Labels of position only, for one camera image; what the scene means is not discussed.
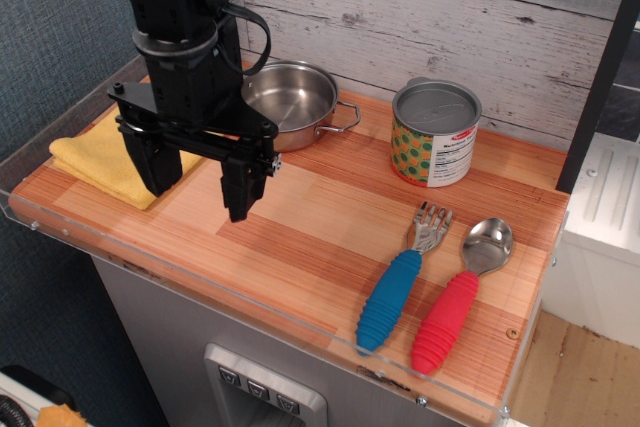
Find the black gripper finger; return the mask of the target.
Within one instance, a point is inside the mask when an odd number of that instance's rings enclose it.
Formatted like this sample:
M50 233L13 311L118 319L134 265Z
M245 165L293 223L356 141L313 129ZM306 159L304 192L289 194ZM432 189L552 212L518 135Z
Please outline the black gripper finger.
M244 221L253 204L262 198L266 175L258 163L230 157L221 164L224 206L232 222Z
M167 146L160 134L138 131L131 126L118 129L144 186L154 196L161 196L180 180L180 151Z

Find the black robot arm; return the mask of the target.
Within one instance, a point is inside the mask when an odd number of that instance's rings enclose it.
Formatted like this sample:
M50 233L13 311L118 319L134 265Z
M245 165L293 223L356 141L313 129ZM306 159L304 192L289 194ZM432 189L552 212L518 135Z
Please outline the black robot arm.
M266 64L271 48L243 69L237 22L266 30L258 14L231 0L129 0L132 38L149 83L108 91L125 147L145 187L160 196L183 175L182 152L220 162L225 207L246 219L280 166L275 123L250 107L241 90Z

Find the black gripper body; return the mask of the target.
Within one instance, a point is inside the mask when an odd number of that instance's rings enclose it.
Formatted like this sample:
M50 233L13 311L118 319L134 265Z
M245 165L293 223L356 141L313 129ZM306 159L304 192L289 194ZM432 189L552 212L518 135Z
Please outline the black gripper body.
M272 176L279 163L276 125L242 97L238 56L210 47L195 56L144 56L150 82L116 83L108 95L119 126L160 134L167 146L221 164L230 157L258 163Z

